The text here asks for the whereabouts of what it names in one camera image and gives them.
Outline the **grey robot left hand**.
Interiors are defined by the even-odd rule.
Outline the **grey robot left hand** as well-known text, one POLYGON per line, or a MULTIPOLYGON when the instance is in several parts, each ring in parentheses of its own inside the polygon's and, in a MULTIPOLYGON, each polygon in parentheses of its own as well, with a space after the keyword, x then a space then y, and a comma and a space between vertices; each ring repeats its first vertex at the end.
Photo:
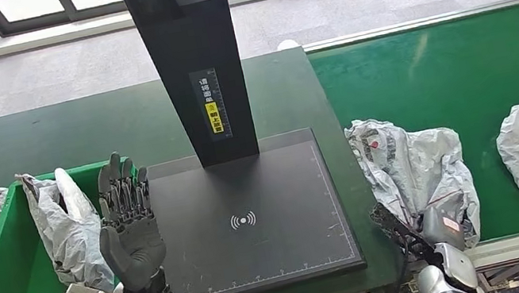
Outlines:
POLYGON ((166 256, 149 188, 147 168, 118 152, 98 173, 101 254, 128 291, 146 288, 166 256))

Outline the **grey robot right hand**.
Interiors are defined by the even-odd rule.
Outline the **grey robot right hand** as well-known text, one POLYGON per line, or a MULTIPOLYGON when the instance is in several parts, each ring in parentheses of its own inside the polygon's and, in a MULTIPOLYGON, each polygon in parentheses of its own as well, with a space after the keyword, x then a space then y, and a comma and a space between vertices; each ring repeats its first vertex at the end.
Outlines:
POLYGON ((429 243, 449 243, 460 250, 467 247, 463 226, 436 206, 427 206, 421 226, 421 235, 429 243))

